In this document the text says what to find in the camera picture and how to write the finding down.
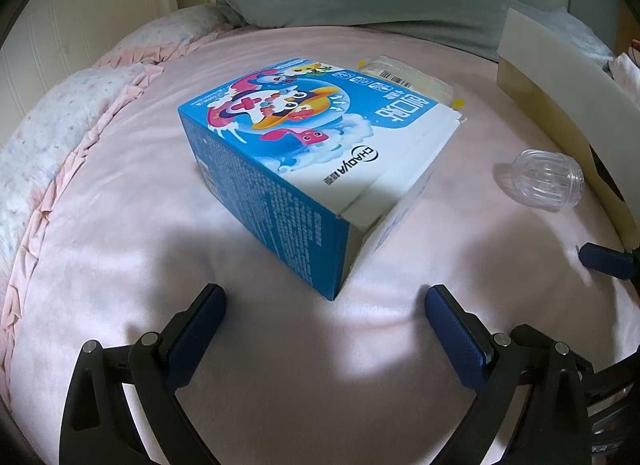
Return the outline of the clear ribbed plastic capsule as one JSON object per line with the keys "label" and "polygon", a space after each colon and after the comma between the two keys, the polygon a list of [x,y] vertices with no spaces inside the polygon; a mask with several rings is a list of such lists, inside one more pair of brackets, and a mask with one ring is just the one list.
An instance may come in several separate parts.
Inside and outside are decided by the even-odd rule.
{"label": "clear ribbed plastic capsule", "polygon": [[549,212],[572,210],[582,200],[585,176],[570,156],[544,150],[523,151],[511,165],[516,195],[528,206]]}

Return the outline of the clear pack of cream pads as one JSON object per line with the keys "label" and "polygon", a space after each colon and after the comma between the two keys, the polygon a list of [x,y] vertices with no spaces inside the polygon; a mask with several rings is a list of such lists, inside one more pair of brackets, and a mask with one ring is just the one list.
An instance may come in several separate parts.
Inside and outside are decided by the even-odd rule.
{"label": "clear pack of cream pads", "polygon": [[464,101],[456,98],[454,88],[448,83],[395,58],[380,55],[368,61],[361,61],[358,71],[405,87],[454,110],[460,110],[464,106]]}

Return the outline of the blue cartoon carton box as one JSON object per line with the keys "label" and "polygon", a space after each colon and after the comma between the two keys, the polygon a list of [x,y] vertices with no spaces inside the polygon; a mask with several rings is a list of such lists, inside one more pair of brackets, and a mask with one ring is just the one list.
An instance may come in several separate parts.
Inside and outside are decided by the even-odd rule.
{"label": "blue cartoon carton box", "polygon": [[207,189],[327,299],[462,121],[406,83],[299,58],[178,113]]}

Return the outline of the white floral folded cloth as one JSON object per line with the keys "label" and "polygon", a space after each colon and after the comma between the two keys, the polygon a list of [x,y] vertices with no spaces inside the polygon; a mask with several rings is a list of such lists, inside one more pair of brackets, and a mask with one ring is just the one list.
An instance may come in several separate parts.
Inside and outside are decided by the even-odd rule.
{"label": "white floral folded cloth", "polygon": [[623,52],[608,62],[613,80],[637,106],[640,106],[640,70],[637,64]]}

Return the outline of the pink bed sheet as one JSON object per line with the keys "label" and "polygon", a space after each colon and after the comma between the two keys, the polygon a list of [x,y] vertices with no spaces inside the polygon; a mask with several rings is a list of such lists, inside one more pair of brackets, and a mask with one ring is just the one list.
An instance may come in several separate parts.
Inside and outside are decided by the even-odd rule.
{"label": "pink bed sheet", "polygon": [[[454,87],[464,120],[407,214],[371,237],[329,301],[209,193],[177,109],[281,60],[356,68],[379,55]],[[50,214],[11,362],[12,414],[35,451],[58,459],[85,341],[122,346],[163,329],[209,282],[226,290],[227,315],[178,397],[225,464],[428,463],[473,398],[425,319],[432,284],[491,331],[530,324],[597,369],[634,352],[634,289],[577,257],[586,242],[620,243],[599,201],[553,214],[512,198],[510,163],[551,142],[496,79],[490,61],[351,28],[237,32],[168,62]]]}

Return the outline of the floral quilt with pink ruffle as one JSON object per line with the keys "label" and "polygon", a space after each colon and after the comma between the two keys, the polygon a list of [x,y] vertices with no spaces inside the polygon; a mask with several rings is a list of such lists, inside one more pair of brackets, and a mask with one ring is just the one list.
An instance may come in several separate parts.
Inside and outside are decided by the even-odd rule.
{"label": "floral quilt with pink ruffle", "polygon": [[214,4],[183,8],[120,40],[90,69],[53,86],[1,150],[1,399],[9,404],[17,322],[49,215],[115,115],[137,100],[166,61],[231,31]]}

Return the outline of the cream wooden headboard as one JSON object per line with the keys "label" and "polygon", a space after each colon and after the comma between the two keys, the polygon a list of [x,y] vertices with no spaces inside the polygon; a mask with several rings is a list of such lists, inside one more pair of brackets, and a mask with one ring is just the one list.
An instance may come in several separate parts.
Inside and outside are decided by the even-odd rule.
{"label": "cream wooden headboard", "polygon": [[1,46],[1,141],[51,87],[177,9],[177,0],[30,0]]}

